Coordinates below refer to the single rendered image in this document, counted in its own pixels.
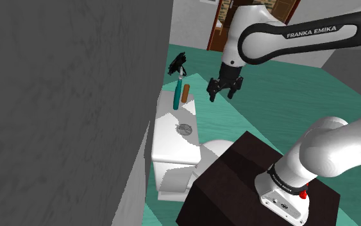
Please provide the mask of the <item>grey round disc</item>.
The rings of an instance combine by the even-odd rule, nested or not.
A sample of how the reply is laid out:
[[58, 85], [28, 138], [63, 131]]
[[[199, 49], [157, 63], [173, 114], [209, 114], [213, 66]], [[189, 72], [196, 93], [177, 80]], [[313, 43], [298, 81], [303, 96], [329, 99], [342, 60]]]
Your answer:
[[188, 135], [192, 134], [193, 129], [192, 129], [192, 127], [190, 125], [182, 123], [182, 124], [176, 125], [176, 131], [180, 135], [188, 136]]

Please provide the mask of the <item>brown wooden door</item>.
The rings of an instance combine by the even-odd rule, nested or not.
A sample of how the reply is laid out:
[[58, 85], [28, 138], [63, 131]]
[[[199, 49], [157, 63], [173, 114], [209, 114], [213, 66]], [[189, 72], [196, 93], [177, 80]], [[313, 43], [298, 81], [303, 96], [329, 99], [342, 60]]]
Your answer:
[[236, 9], [242, 5], [262, 4], [269, 13], [288, 24], [301, 0], [218, 0], [215, 19], [207, 50], [222, 52], [228, 38], [228, 30]]

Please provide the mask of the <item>teal handled black brush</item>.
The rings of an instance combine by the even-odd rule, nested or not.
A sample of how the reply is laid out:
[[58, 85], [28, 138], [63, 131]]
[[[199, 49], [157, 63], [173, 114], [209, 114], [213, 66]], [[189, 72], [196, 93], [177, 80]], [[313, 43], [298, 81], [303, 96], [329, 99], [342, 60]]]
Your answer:
[[179, 103], [180, 103], [180, 95], [181, 95], [181, 85], [182, 79], [184, 76], [187, 75], [186, 70], [183, 67], [183, 64], [187, 61], [185, 56], [185, 52], [181, 52], [169, 65], [168, 67], [168, 74], [171, 76], [176, 71], [179, 72], [179, 77], [177, 80], [176, 88], [174, 91], [174, 99], [173, 99], [173, 109], [178, 110]]

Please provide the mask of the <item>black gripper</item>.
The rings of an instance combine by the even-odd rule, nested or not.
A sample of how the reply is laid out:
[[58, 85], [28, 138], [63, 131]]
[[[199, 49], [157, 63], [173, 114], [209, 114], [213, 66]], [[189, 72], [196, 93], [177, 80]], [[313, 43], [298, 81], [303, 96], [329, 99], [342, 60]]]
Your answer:
[[240, 76], [241, 70], [242, 67], [233, 67], [223, 62], [219, 70], [219, 80], [211, 78], [206, 88], [210, 96], [209, 100], [211, 102], [215, 101], [216, 94], [221, 90], [219, 82], [229, 83], [228, 98], [232, 99], [236, 91], [242, 87], [243, 77]]

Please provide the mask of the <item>brown cylinder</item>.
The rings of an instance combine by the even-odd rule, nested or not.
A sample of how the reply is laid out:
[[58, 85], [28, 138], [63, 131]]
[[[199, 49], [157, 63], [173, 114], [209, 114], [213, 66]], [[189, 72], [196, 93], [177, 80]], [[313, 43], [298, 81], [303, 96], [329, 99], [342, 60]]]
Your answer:
[[187, 99], [188, 99], [188, 95], [189, 95], [189, 90], [190, 90], [190, 85], [189, 84], [185, 84], [183, 86], [183, 92], [181, 95], [181, 102], [182, 103], [186, 103]]

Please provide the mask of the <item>dark brown robot stand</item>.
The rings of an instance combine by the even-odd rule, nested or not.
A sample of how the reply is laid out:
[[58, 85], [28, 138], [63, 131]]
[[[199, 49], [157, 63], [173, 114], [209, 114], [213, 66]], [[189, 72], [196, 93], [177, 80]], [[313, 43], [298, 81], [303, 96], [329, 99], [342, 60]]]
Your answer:
[[178, 226], [292, 226], [264, 207], [255, 177], [281, 154], [249, 132], [240, 136], [193, 183]]

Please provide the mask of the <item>white toilet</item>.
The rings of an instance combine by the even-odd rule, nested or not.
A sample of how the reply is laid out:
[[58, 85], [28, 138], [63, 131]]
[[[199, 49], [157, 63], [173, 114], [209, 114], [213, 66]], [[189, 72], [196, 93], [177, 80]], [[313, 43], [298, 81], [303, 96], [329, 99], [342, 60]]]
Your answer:
[[[232, 144], [216, 139], [199, 142], [196, 108], [193, 95], [186, 103], [173, 109], [173, 91], [162, 91], [156, 108], [151, 160], [154, 168], [158, 199], [185, 201], [194, 181], [201, 176]], [[176, 125], [188, 124], [191, 135], [177, 133]]]

